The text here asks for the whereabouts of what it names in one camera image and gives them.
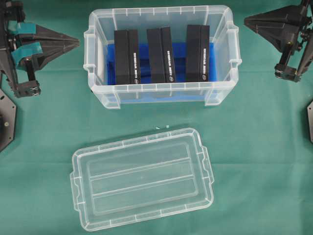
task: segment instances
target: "printed label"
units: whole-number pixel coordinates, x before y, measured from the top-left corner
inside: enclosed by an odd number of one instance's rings
[[[134,68],[135,68],[135,78],[137,78],[137,54],[134,52]]]
[[[206,48],[203,49],[203,74],[206,72]]]
[[[170,51],[167,51],[167,60],[168,60],[168,66],[169,66],[169,73],[170,76],[172,76],[172,62],[171,62],[171,54]]]

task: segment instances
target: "transparent plastic lid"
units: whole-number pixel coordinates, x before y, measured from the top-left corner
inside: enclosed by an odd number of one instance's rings
[[[209,207],[213,173],[192,128],[77,150],[70,174],[82,227],[96,231]]]

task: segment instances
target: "green tablecloth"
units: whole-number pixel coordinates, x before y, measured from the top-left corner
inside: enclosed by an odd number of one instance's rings
[[[0,233],[87,234],[73,209],[73,152],[169,125],[200,132],[215,176],[213,205],[94,234],[313,234],[313,144],[306,115],[313,72],[298,84],[275,78],[280,54],[243,25],[246,16],[293,2],[300,0],[25,0],[28,22],[79,38],[81,46],[37,73],[39,97],[13,98],[2,83],[18,113],[15,140],[0,153]],[[225,101],[206,108],[192,102],[105,109],[82,66],[90,12],[203,4],[228,5],[240,28],[239,83]]]

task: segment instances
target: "blue foam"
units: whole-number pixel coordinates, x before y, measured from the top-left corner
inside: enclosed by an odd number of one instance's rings
[[[176,82],[185,82],[186,75],[186,43],[173,43],[173,54],[175,61]],[[140,71],[141,83],[151,83],[151,73],[149,65],[149,48],[147,44],[139,45]],[[214,44],[210,43],[210,82],[217,81]],[[107,55],[107,71],[108,71],[108,85],[115,85],[115,50],[114,44],[108,45]]]

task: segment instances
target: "black rectangular box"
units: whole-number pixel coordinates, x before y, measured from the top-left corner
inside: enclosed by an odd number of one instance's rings
[[[209,80],[209,33],[207,25],[187,26],[186,82]]]
[[[176,81],[170,27],[147,29],[152,83]]]
[[[114,31],[116,85],[140,84],[137,30]]]
[[[199,82],[209,81],[210,26],[202,25],[200,34],[200,75]]]
[[[147,37],[152,83],[165,83],[161,30],[159,28],[147,29]]]
[[[172,36],[170,27],[162,27],[162,47],[163,47],[163,59],[165,68],[165,81],[176,82],[175,63],[172,46]]]

